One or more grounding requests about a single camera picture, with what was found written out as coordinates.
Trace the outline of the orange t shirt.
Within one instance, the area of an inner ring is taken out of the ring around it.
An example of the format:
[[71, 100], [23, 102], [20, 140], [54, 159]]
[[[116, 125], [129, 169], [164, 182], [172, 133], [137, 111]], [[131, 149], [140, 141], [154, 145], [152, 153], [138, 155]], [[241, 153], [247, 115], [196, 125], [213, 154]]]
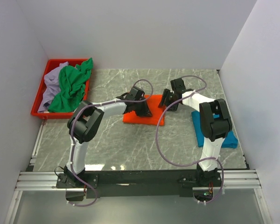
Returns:
[[152, 113], [152, 117], [139, 117], [135, 112], [123, 115], [123, 123], [126, 124], [143, 124], [156, 126], [163, 113], [164, 108], [159, 108], [162, 95], [153, 95], [147, 100], [148, 108]]

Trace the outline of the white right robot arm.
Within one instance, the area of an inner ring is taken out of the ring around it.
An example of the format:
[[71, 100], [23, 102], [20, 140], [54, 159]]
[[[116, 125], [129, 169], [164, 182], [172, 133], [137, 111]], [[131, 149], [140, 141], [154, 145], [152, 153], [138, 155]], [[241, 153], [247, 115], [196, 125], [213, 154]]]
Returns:
[[179, 104], [191, 107], [200, 113], [200, 128], [204, 137], [203, 151], [196, 166], [193, 182], [207, 186], [211, 182], [221, 182], [217, 171], [218, 158], [224, 140], [232, 130], [232, 122], [226, 101], [222, 98], [212, 99], [187, 89], [182, 78], [170, 81], [171, 89], [163, 91], [159, 107], [166, 111], [176, 111]]

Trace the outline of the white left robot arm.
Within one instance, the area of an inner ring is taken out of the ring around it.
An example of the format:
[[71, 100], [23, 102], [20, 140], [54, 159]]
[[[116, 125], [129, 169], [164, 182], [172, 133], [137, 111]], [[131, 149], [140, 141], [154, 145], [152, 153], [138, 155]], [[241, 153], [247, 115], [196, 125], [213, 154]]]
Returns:
[[102, 120], [115, 115], [135, 112], [140, 118], [152, 117], [145, 92], [133, 86], [129, 92], [105, 102], [91, 103], [84, 100], [67, 123], [70, 134], [70, 156], [58, 175], [56, 188], [96, 188], [99, 180], [98, 171], [86, 171], [85, 157], [88, 144], [96, 136]]

